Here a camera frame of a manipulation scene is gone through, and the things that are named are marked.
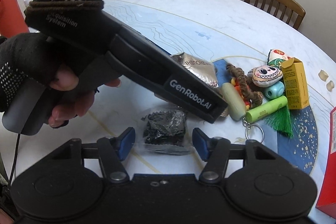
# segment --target orange water bottle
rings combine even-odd
[[[0,0],[0,34],[10,38],[29,32],[17,0]]]

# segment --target yellow box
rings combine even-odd
[[[289,109],[302,109],[309,105],[308,86],[303,63],[291,58],[281,63],[283,81]]]

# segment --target cartoon face plush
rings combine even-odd
[[[281,63],[289,59],[291,59],[291,57],[285,54],[283,51],[272,49],[268,54],[267,65],[281,68]]]
[[[283,76],[280,69],[268,65],[254,68],[250,70],[247,75],[252,77],[252,82],[261,88],[266,88],[275,84]]]

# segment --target gold foil packet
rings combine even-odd
[[[219,87],[214,64],[185,52],[172,55],[172,58],[210,87]]]

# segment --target red container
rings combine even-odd
[[[330,142],[327,168],[316,208],[336,218],[336,107],[330,112]]]
[[[29,32],[17,0],[0,0],[0,34],[10,38]]]

